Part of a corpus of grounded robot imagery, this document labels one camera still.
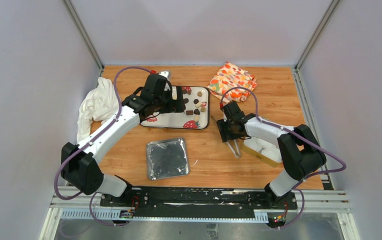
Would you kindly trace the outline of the metal tongs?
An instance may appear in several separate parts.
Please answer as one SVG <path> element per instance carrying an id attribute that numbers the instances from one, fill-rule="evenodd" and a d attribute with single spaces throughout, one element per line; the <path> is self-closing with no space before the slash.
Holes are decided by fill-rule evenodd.
<path id="1" fill-rule="evenodd" d="M 242 156 L 241 151 L 240 151 L 240 147 L 239 147 L 236 139 L 228 140 L 226 142 L 226 145 L 231 150 L 231 152 L 233 153 L 235 158 L 239 159 Z"/>

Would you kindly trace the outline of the strawberry print tray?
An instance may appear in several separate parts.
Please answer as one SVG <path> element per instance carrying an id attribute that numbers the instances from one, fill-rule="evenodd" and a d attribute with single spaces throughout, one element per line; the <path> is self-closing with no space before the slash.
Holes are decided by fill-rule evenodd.
<path id="1" fill-rule="evenodd" d="M 155 113 L 146 121 L 140 123 L 147 128 L 191 129 L 203 130 L 209 125 L 210 92 L 202 86 L 182 86 L 185 111 L 181 113 Z M 194 115 L 200 115 L 199 121 L 194 121 Z"/>

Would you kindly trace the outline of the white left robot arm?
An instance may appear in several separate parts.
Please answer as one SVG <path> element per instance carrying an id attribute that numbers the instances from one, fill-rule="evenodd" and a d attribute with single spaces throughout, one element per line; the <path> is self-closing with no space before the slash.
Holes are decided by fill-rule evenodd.
<path id="1" fill-rule="evenodd" d="M 99 164 L 108 151 L 130 130 L 154 114 L 180 113 L 185 109 L 181 88 L 170 82 L 170 72 L 148 75 L 145 85 L 119 104 L 109 120 L 77 144 L 62 148 L 61 166 L 56 177 L 62 177 L 80 193 L 102 193 L 113 196 L 119 206 L 132 201 L 131 184 L 119 176 L 104 174 Z"/>

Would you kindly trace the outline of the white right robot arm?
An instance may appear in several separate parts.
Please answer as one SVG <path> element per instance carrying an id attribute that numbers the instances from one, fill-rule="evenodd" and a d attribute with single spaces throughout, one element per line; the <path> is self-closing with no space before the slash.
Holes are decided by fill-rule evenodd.
<path id="1" fill-rule="evenodd" d="M 226 143 L 241 138 L 261 139 L 279 150 L 283 171 L 264 190 L 265 204 L 277 209 L 284 195 L 300 181 L 322 167 L 327 159 L 312 130 L 305 124 L 281 125 L 254 113 L 245 114 L 236 102 L 220 107 L 223 119 L 217 120 L 221 140 Z"/>

